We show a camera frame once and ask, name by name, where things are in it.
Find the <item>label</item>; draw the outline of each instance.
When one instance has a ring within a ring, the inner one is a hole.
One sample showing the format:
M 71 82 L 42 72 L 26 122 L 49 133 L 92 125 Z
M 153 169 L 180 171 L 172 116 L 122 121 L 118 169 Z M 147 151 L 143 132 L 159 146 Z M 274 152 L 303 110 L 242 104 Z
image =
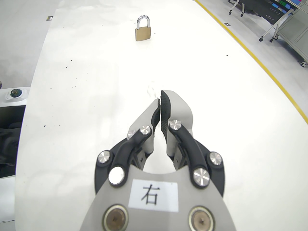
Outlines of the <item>label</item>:
M 177 183 L 133 179 L 128 206 L 150 211 L 179 212 Z

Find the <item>desk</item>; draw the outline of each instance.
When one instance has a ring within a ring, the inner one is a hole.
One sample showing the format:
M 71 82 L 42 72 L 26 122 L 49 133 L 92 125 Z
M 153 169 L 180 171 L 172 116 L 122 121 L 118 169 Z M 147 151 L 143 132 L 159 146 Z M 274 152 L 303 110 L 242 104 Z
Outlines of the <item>desk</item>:
M 142 14 L 152 35 L 136 42 Z M 211 52 L 200 59 L 195 43 Z M 224 201 L 237 231 L 308 230 L 308 126 L 208 13 L 190 0 L 65 0 L 24 114 L 16 231 L 78 231 L 95 197 L 97 155 L 126 137 L 162 89 L 187 102 L 195 139 L 222 155 Z M 144 171 L 174 171 L 165 147 L 158 125 Z
M 229 15 L 231 15 L 232 13 L 232 10 L 235 8 L 235 6 L 239 3 L 240 0 L 237 0 L 235 2 L 235 4 L 232 6 L 230 12 L 229 12 Z M 263 38 L 264 36 L 266 36 L 275 26 L 276 26 L 276 31 L 275 31 L 275 34 L 273 36 L 272 39 L 274 39 L 277 35 L 277 32 L 278 32 L 278 28 L 279 28 L 279 23 L 284 20 L 290 13 L 292 13 L 293 11 L 295 11 L 296 9 L 300 9 L 302 10 L 297 4 L 291 2 L 290 0 L 283 0 L 285 3 L 289 4 L 290 5 L 290 9 L 287 13 L 285 13 L 279 20 L 277 20 L 271 28 L 269 28 L 262 36 L 261 38 L 259 39 L 259 41 L 263 41 Z

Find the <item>brass padlock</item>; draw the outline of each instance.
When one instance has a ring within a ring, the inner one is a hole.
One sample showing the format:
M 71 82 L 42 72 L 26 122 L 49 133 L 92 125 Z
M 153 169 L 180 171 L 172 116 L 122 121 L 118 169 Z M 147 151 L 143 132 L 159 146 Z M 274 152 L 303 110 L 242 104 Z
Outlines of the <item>brass padlock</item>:
M 141 19 L 147 19 L 148 26 L 139 27 Z M 137 19 L 137 28 L 135 31 L 136 31 L 136 41 L 141 41 L 151 38 L 150 19 L 148 16 L 142 15 Z

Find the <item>white floor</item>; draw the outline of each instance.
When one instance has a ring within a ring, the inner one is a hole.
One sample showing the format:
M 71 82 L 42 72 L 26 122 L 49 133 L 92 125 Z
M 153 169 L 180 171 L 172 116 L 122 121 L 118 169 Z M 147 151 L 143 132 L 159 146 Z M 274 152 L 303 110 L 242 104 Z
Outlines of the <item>white floor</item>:
M 35 66 L 48 31 L 47 16 L 54 14 L 61 0 L 0 0 L 0 80 L 3 88 L 30 86 Z M 258 16 L 245 14 L 240 10 L 228 12 L 232 6 L 228 0 L 198 0 L 220 21 L 229 23 L 230 30 L 261 60 L 308 116 L 308 69 L 297 61 L 300 56 L 283 40 L 269 42 L 267 35 L 263 42 L 259 37 L 270 24 Z M 166 16 L 166 20 L 176 20 Z M 203 22 L 194 22 L 192 31 L 199 27 L 211 27 Z M 207 59 L 207 42 L 211 36 L 204 36 L 203 43 L 196 43 L 200 62 Z M 224 61 L 213 61 L 224 66 Z

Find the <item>silver bolt head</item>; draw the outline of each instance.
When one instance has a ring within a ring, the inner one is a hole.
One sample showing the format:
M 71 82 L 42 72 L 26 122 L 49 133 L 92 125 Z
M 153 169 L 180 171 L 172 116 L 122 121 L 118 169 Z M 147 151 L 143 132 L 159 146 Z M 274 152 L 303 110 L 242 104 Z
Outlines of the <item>silver bolt head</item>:
M 150 126 L 146 125 L 146 126 L 142 126 L 140 128 L 140 132 L 143 134 L 143 135 L 147 135 L 151 132 L 151 128 Z
M 114 167 L 110 170 L 108 179 L 112 185 L 120 184 L 124 180 L 125 172 L 121 167 Z
M 129 131 L 128 133 L 127 133 L 127 140 L 129 140 L 129 139 L 131 139 L 132 138 L 132 136 L 134 135 L 136 133 L 136 131 L 135 130 L 133 130 L 133 131 Z
M 203 168 L 196 168 L 193 172 L 194 181 L 201 187 L 206 187 L 210 183 L 210 174 Z
M 173 120 L 169 123 L 170 128 L 172 128 L 173 130 L 178 130 L 182 127 L 182 123 L 181 121 L 178 120 Z
M 99 163 L 106 163 L 110 158 L 110 152 L 109 151 L 102 151 L 98 157 L 97 157 L 97 160 Z
M 214 165 L 220 165 L 222 163 L 222 157 L 217 152 L 210 153 L 210 160 Z

